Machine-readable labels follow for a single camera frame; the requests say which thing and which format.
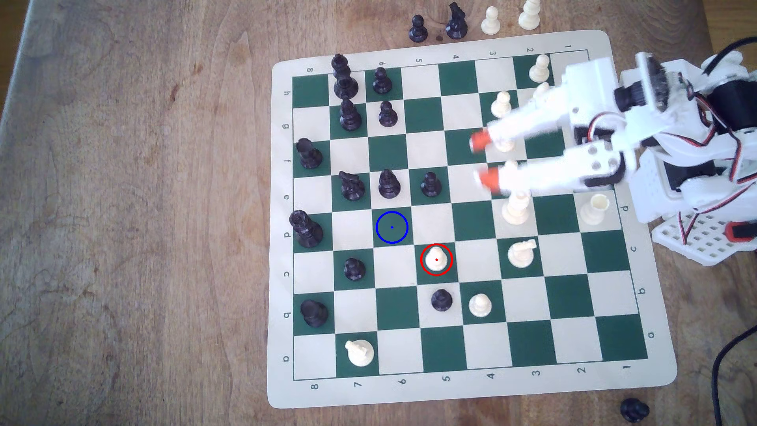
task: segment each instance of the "chessboard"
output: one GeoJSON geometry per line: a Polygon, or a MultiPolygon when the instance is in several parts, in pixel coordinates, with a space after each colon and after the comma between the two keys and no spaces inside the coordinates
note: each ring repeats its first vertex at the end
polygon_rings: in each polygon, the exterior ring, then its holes
{"type": "Polygon", "coordinates": [[[363,118],[355,131],[339,123],[332,56],[279,62],[271,101],[270,292],[268,397],[277,408],[395,403],[662,386],[676,364],[650,233],[636,221],[628,187],[589,193],[533,194],[530,217],[504,221],[506,197],[482,189],[476,171],[506,160],[540,161],[572,145],[569,128],[521,139],[511,152],[492,146],[471,153],[469,137],[494,119],[490,106],[508,91],[514,108],[537,83],[528,77],[539,54],[550,57],[551,86],[569,64],[612,57],[596,30],[425,45],[349,54],[363,118]],[[390,92],[371,84],[384,67],[390,92]],[[379,124],[379,106],[397,112],[379,124]],[[308,138],[322,153],[302,167],[295,143],[308,138]],[[382,170],[400,182],[397,197],[378,191],[382,170]],[[365,195],[341,194],[340,171],[356,174],[365,195]],[[436,197],[420,189],[433,171],[436,197]],[[610,207],[599,225],[579,219],[594,193],[610,207]],[[293,238],[288,219],[303,210],[323,229],[317,246],[293,238]],[[513,244],[535,239],[526,268],[508,262],[513,244]],[[432,274],[421,262],[433,245],[450,267],[432,274]],[[347,258],[366,267],[358,281],[344,274],[347,258]],[[445,312],[431,295],[445,289],[445,312]],[[472,315],[469,300],[484,293],[491,313],[472,315]],[[301,303],[328,309],[311,327],[301,303]],[[344,345],[374,349],[364,367],[344,345]]]}

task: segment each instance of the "black wire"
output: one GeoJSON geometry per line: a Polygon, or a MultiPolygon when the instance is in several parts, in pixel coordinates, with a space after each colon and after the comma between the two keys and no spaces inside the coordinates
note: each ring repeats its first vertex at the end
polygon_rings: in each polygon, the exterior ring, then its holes
{"type": "Polygon", "coordinates": [[[733,349],[741,340],[746,339],[755,332],[757,332],[757,325],[736,336],[727,345],[723,346],[723,349],[715,357],[715,362],[712,364],[712,410],[715,412],[716,426],[723,426],[723,419],[720,417],[720,399],[718,398],[718,370],[720,370],[720,363],[726,354],[728,354],[728,351],[733,349]]]}
{"type": "Polygon", "coordinates": [[[720,53],[718,53],[715,58],[712,59],[712,61],[707,65],[707,68],[704,70],[704,74],[710,75],[712,70],[715,69],[715,66],[717,66],[720,61],[725,57],[725,55],[728,55],[732,51],[738,49],[739,47],[743,45],[748,45],[750,43],[757,43],[757,37],[746,37],[745,39],[736,40],[735,42],[732,42],[730,45],[725,46],[725,49],[721,50],[720,53]]]}

